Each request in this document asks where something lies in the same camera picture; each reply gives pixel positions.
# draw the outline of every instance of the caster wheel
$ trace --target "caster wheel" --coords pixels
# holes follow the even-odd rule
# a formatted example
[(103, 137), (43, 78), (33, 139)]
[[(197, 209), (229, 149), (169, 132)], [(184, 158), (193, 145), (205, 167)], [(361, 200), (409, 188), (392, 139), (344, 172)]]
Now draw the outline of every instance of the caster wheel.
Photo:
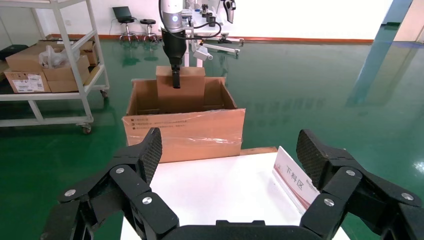
[(107, 91), (105, 91), (105, 90), (100, 90), (100, 93), (101, 93), (101, 96), (102, 96), (104, 99), (107, 99), (107, 98), (108, 98), (108, 92), (107, 92)]
[(82, 127), (82, 133), (85, 135), (92, 133), (92, 127), (90, 125)]

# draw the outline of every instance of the white tabletop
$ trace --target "white tabletop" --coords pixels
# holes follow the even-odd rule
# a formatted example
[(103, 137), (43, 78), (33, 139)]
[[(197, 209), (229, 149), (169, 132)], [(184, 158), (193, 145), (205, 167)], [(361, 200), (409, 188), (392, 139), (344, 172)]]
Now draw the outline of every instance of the white tabletop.
[[(301, 214), (272, 174), (277, 153), (161, 163), (151, 182), (180, 226), (216, 220), (299, 225)], [(124, 218), (121, 240), (139, 240)], [(340, 228), (335, 240), (348, 240)]]

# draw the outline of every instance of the stacked cardboard box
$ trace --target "stacked cardboard box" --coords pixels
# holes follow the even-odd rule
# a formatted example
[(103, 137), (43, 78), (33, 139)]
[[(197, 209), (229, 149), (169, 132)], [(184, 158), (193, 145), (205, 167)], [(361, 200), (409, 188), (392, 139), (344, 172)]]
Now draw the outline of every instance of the stacked cardboard box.
[(167, 66), (156, 68), (156, 80), (133, 81), (122, 118), (128, 145), (160, 128), (161, 163), (239, 155), (246, 110), (237, 108), (225, 78), (205, 77), (202, 67), (182, 67), (181, 88), (172, 85)]
[[(15, 93), (65, 93), (78, 91), (69, 64), (58, 68), (43, 68), (39, 54), (46, 51), (46, 44), (35, 44), (6, 58), (9, 69), (4, 71)], [(83, 84), (88, 82), (89, 58), (80, 55), (76, 62)]]

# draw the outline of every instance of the metal shelving rack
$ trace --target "metal shelving rack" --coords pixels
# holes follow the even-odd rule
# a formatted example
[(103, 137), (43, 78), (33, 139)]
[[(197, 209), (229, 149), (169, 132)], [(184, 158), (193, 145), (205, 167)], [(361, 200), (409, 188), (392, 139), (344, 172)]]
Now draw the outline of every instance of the metal shelving rack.
[[(86, 2), (88, 14), (91, 21), (92, 31), (87, 33), (83, 38), (71, 45), (68, 33), (65, 28), (65, 22), (62, 18), (61, 9), (68, 6)], [(0, 94), (0, 101), (28, 101), (35, 118), (25, 119), (6, 119), (0, 120), (0, 127), (17, 127), (17, 126), (34, 126), (34, 125), (52, 125), (52, 124), (77, 124), (81, 126), (84, 133), (91, 131), (91, 125), (94, 121), (92, 112), (90, 110), (87, 95), (91, 90), (100, 90), (102, 96), (107, 97), (107, 90), (109, 89), (109, 79), (106, 72), (105, 60), (103, 52), (100, 47), (99, 35), (97, 33), (96, 22), (93, 14), (93, 8), (90, 0), (0, 0), (0, 7), (18, 7), (18, 8), (33, 8), (33, 9), (51, 9), (53, 10), (54, 17), (56, 18), (59, 27), (60, 35), (63, 39), (63, 44), (72, 67), (73, 75), (75, 76), (78, 92), (65, 92), (65, 93), (24, 93), (24, 94)], [(80, 73), (78, 72), (77, 62), (75, 61), (73, 51), (79, 49), (85, 42), (94, 37), (97, 42), (96, 51), (99, 57), (98, 71), (89, 85), (84, 86), (81, 80)], [(105, 84), (96, 85), (100, 75), (104, 73)], [(71, 100), (81, 99), (84, 106), (86, 116), (69, 116), (69, 117), (49, 117), (43, 118), (36, 101), (38, 100)]]

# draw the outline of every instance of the bar stool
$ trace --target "bar stool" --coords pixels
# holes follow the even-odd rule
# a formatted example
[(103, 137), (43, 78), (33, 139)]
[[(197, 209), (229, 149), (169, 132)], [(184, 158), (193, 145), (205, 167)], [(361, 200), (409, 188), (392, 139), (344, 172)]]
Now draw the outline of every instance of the bar stool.
[(128, 24), (130, 24), (130, 23), (134, 23), (134, 21), (136, 20), (136, 18), (135, 17), (132, 17), (131, 19), (126, 19), (126, 20), (121, 20), (121, 19), (118, 19), (118, 22), (120, 23), (120, 24), (125, 24), (125, 29), (126, 29), (126, 31), (125, 32), (123, 32), (121, 35), (120, 35), (120, 37), (119, 37), (119, 40), (120, 41), (122, 41), (123, 39), (125, 39), (125, 38), (127, 38), (128, 37), (128, 41), (131, 43), (131, 38), (135, 38), (137, 41), (139, 41), (139, 38), (137, 37), (137, 35), (136, 35), (136, 33), (135, 32), (132, 32), (132, 31), (130, 31), (130, 29), (128, 28)]
[(153, 19), (141, 19), (140, 24), (147, 25), (147, 33), (143, 33), (141, 35), (141, 39), (143, 41), (146, 41), (146, 38), (149, 41), (157, 42), (158, 41), (158, 35), (156, 33), (152, 32), (152, 25), (156, 24), (156, 20)]

